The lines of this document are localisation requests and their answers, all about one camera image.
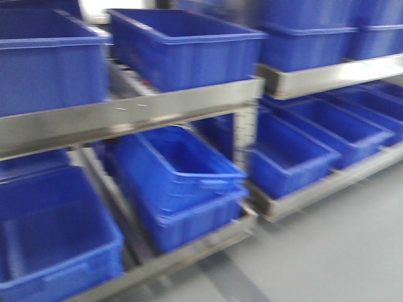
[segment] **shelf frame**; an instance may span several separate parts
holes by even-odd
[[[275,223],[402,160],[403,143],[399,143],[383,148],[351,167],[334,171],[330,176],[280,199],[271,199],[256,185],[248,182],[250,202],[264,219]]]
[[[120,83],[126,89],[133,86],[116,78],[116,74],[111,76],[112,83]],[[255,108],[263,86],[264,80],[255,77],[3,117],[0,118],[0,160]]]
[[[266,79],[266,91],[270,96],[286,100],[401,75],[403,53],[294,72],[258,64],[256,74]]]

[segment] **stainless steel shelf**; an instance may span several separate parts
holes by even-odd
[[[112,76],[111,83],[133,93],[132,82]],[[0,160],[242,111],[255,106],[263,85],[254,78],[167,93],[146,88],[143,96],[7,116],[0,118]]]
[[[403,143],[385,148],[344,170],[334,171],[323,180],[280,199],[271,199],[254,184],[248,183],[247,186],[251,192],[251,202],[255,208],[268,221],[276,222],[401,160],[403,160]]]
[[[266,79],[267,92],[276,99],[291,99],[403,74],[403,53],[337,65],[281,72],[263,64],[257,75]]]
[[[78,161],[87,168],[89,177],[108,203],[125,235],[128,249],[135,256],[139,265],[128,270],[122,277],[78,294],[68,299],[68,302],[114,301],[117,296],[123,295],[137,286],[155,281],[166,274],[174,273],[244,240],[253,234],[257,225],[257,214],[244,205],[242,215],[238,220],[173,252],[158,255],[142,237],[135,217],[130,215],[132,211],[126,207],[125,198],[112,178],[105,175],[92,149],[78,147],[76,151]]]

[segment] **white wall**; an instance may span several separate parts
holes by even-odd
[[[79,0],[82,15],[89,23],[104,24],[109,21],[107,8],[153,8],[154,0]]]

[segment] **blue plastic bin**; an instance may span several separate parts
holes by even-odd
[[[361,87],[382,92],[390,96],[395,96],[398,99],[403,100],[403,87],[399,85],[390,84],[384,81],[374,81],[362,84]]]
[[[104,100],[109,41],[62,11],[0,9],[0,117]]]
[[[172,9],[113,9],[113,54],[161,91],[248,79],[265,33]]]
[[[341,154],[343,169],[378,152],[393,133],[324,101],[312,99],[275,111],[287,122]]]
[[[357,6],[355,22],[358,25],[403,24],[401,0],[354,0]]]
[[[82,18],[79,0],[0,0],[0,8],[54,8]]]
[[[69,165],[65,149],[0,161],[0,181]]]
[[[348,27],[357,0],[262,0],[264,21],[306,30]]]
[[[351,41],[348,57],[364,60],[403,52],[403,24],[361,26]]]
[[[356,28],[295,30],[266,23],[260,61],[291,72],[343,62]]]
[[[292,125],[261,113],[248,166],[251,180],[272,198],[280,198],[330,174],[338,158],[337,152]]]
[[[79,167],[0,185],[3,302],[56,302],[119,276],[122,245]]]
[[[387,146],[403,141],[403,103],[395,98],[365,89],[344,89],[329,94],[328,99],[393,132]]]
[[[174,213],[231,192],[245,173],[180,126],[121,137],[113,152],[122,173],[156,213]]]
[[[161,252],[170,252],[237,219],[240,203],[246,196],[247,190],[237,187],[225,195],[169,216],[155,213],[150,207],[151,201],[141,195],[129,197],[156,247]]]

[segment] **stacked blue bin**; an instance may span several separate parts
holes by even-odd
[[[343,108],[309,98],[274,114],[341,154],[335,168],[343,169],[386,145],[393,133]]]
[[[109,41],[63,11],[0,8],[0,117],[103,101]]]
[[[403,1],[357,1],[355,23],[360,30],[352,39],[349,58],[363,60],[403,52]]]
[[[353,0],[265,1],[261,28],[269,34],[261,62],[291,72],[341,63],[348,51]]]
[[[113,54],[163,92],[254,74],[260,31],[172,9],[112,9]]]
[[[115,179],[161,252],[239,216],[245,174],[189,130],[128,135],[110,150]]]
[[[385,141],[386,146],[403,141],[403,103],[396,97],[364,87],[349,87],[327,92],[323,98],[391,131],[393,136]]]
[[[339,158],[286,121],[262,112],[248,168],[255,184],[272,198],[280,198],[330,174]]]
[[[56,302],[122,274],[123,237],[80,167],[0,183],[0,298]]]

